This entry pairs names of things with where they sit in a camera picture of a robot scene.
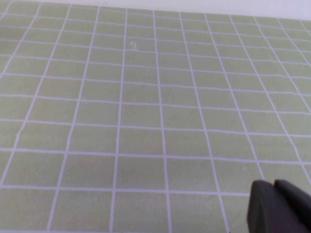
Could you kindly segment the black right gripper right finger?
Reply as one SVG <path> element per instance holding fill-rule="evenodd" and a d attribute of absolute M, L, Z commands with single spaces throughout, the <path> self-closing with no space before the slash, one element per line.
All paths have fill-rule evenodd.
<path fill-rule="evenodd" d="M 311 196 L 287 180 L 275 180 L 275 188 L 283 195 L 300 223 L 311 232 Z"/>

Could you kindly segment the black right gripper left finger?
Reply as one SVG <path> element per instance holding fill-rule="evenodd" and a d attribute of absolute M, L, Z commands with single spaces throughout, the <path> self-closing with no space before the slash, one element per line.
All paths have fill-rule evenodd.
<path fill-rule="evenodd" d="M 278 233 L 277 208 L 280 195 L 274 186 L 266 181 L 252 183 L 247 211 L 247 225 L 250 233 Z"/>

